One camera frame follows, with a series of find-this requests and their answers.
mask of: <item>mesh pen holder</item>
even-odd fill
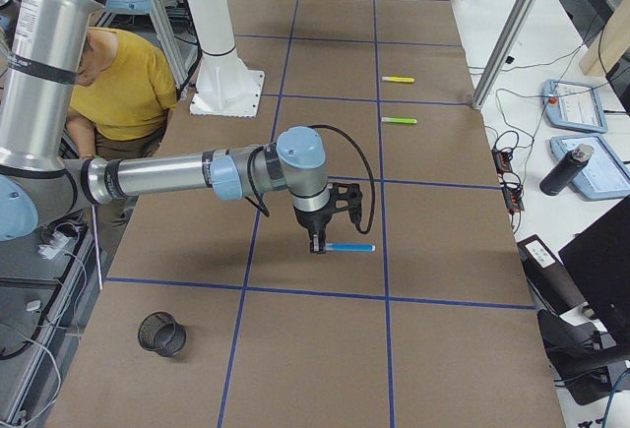
[[[156,352],[163,357],[173,357],[186,344],[186,330],[172,315],[155,312],[140,324],[138,343],[147,351]]]

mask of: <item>marker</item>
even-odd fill
[[[383,82],[396,82],[398,84],[413,84],[415,82],[415,79],[413,77],[383,76],[383,77],[381,77],[381,81],[383,81]]]
[[[326,251],[345,251],[347,253],[373,253],[376,246],[373,244],[355,243],[326,243]]]
[[[381,118],[381,123],[397,123],[399,125],[415,125],[417,120],[415,118],[395,118],[392,116],[384,116]]]

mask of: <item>blue marker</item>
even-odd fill
[[[326,243],[326,251],[344,251],[347,253],[373,253],[376,246],[373,244],[354,243]]]

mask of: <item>person in yellow shirt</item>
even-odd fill
[[[175,81],[164,54],[131,32],[88,30],[66,128],[81,158],[148,157],[158,149]],[[125,200],[97,210],[101,247],[116,253],[126,227]]]

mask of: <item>yellow shirt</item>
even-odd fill
[[[118,37],[114,62],[91,86],[75,86],[70,106],[105,138],[144,138],[164,124],[167,110],[177,103],[175,81],[157,47],[131,32],[106,31]]]

